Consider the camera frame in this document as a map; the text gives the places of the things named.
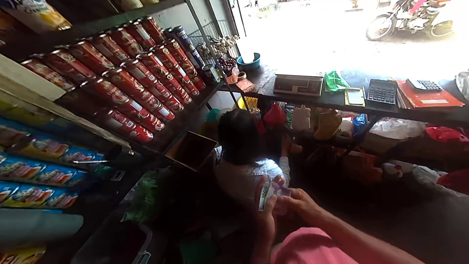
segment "red plastic bag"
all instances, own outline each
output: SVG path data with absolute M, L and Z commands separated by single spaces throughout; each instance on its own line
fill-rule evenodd
M 457 130 L 444 126 L 427 127 L 425 128 L 425 131 L 432 139 L 444 143 L 448 141 L 469 142 L 469 139 Z
M 282 107 L 280 107 L 278 102 L 275 102 L 271 107 L 269 112 L 265 114 L 264 121 L 268 127 L 277 126 L 280 124 L 285 123 L 287 120 L 287 115 L 283 111 Z

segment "paper money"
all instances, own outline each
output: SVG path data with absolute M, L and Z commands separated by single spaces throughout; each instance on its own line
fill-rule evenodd
M 275 195 L 277 198 L 279 198 L 281 195 L 289 197 L 291 194 L 292 192 L 290 190 L 280 186 L 276 182 L 265 182 L 264 186 L 262 187 L 261 198 L 259 199 L 259 211 L 264 211 L 265 203 L 272 195 Z

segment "calculator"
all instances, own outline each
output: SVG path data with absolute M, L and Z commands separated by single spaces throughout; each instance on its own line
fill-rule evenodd
M 396 104 L 397 82 L 371 79 L 368 86 L 369 101 Z
M 429 91 L 443 90 L 441 86 L 439 86 L 437 83 L 433 81 L 407 79 L 406 83 L 410 87 L 414 87 L 415 89 L 420 89 L 420 90 L 429 90 Z

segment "white plastic bag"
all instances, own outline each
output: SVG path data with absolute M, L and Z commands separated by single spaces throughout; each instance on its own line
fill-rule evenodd
M 385 138 L 403 140 L 414 138 L 425 130 L 425 123 L 399 118 L 383 118 L 376 122 L 370 132 Z

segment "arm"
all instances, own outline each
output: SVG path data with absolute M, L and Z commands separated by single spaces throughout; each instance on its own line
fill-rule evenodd
M 423 264 L 409 253 L 367 235 L 319 207 L 302 189 L 291 189 L 291 197 L 281 196 L 309 224 L 324 230 L 342 251 L 360 264 Z

